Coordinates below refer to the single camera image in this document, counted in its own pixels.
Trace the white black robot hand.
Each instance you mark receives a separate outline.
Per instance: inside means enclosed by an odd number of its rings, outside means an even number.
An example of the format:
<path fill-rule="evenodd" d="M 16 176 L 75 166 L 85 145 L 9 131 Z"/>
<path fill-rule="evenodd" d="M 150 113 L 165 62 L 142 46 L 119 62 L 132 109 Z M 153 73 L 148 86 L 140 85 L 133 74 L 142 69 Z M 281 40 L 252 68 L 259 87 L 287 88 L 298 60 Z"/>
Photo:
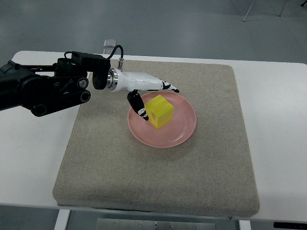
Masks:
<path fill-rule="evenodd" d="M 127 100 L 131 108 L 136 114 L 148 121 L 149 117 L 146 113 L 144 102 L 138 91 L 159 91 L 171 90 L 179 93 L 179 89 L 153 75 L 145 72 L 122 72 L 119 69 L 110 69 L 106 88 L 111 92 L 127 90 Z"/>

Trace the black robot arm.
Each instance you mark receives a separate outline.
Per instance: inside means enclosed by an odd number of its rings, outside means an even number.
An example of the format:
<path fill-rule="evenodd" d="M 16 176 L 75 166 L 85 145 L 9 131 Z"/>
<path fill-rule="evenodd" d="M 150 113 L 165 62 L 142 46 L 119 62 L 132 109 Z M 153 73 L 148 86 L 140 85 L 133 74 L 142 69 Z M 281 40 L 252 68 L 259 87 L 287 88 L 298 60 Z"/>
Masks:
<path fill-rule="evenodd" d="M 10 60 L 0 68 L 0 108 L 22 106 L 40 117 L 86 103 L 91 98 L 88 72 L 93 73 L 94 87 L 103 90 L 110 67 L 109 58 L 76 51 L 53 65 Z"/>

